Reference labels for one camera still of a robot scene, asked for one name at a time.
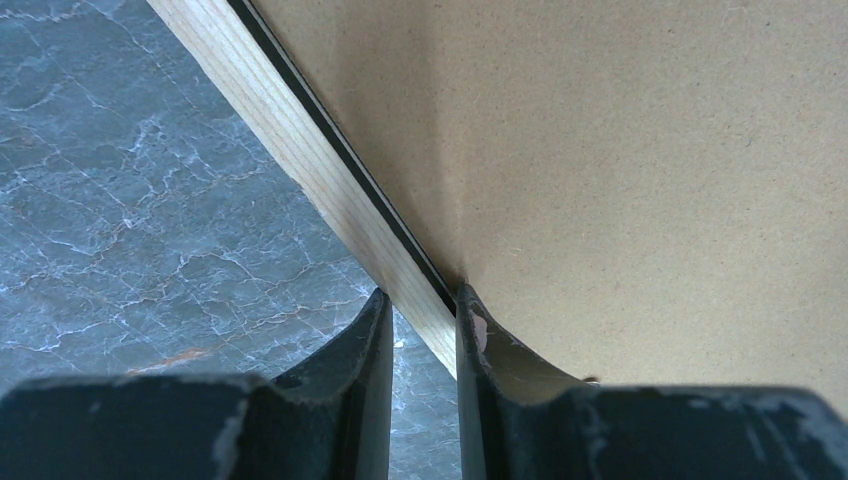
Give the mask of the brown cardboard backing board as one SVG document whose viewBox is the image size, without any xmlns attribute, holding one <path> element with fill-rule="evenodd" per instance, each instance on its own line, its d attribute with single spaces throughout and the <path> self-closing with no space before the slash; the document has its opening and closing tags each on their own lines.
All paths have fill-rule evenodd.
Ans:
<svg viewBox="0 0 848 480">
<path fill-rule="evenodd" d="M 261 1 L 445 281 L 578 377 L 847 408 L 843 1 Z"/>
</svg>

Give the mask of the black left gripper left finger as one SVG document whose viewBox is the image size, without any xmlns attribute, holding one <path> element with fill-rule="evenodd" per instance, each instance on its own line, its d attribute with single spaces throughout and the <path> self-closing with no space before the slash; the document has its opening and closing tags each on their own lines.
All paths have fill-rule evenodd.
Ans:
<svg viewBox="0 0 848 480">
<path fill-rule="evenodd" d="M 308 358 L 254 374 L 28 380 L 1 400 L 5 479 L 384 479 L 389 296 Z"/>
</svg>

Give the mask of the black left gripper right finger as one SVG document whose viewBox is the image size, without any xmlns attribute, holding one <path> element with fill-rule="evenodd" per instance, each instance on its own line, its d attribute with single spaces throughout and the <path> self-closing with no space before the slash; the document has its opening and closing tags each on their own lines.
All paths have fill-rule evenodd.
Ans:
<svg viewBox="0 0 848 480">
<path fill-rule="evenodd" d="M 814 393 L 601 386 L 550 364 L 456 295 L 466 479 L 843 479 L 847 425 Z"/>
</svg>

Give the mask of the wooden picture frame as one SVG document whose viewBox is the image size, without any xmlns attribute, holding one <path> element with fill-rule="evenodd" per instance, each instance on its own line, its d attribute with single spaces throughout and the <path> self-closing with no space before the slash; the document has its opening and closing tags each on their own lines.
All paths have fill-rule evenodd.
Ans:
<svg viewBox="0 0 848 480">
<path fill-rule="evenodd" d="M 451 375 L 455 302 L 252 1 L 153 1 L 285 173 Z"/>
</svg>

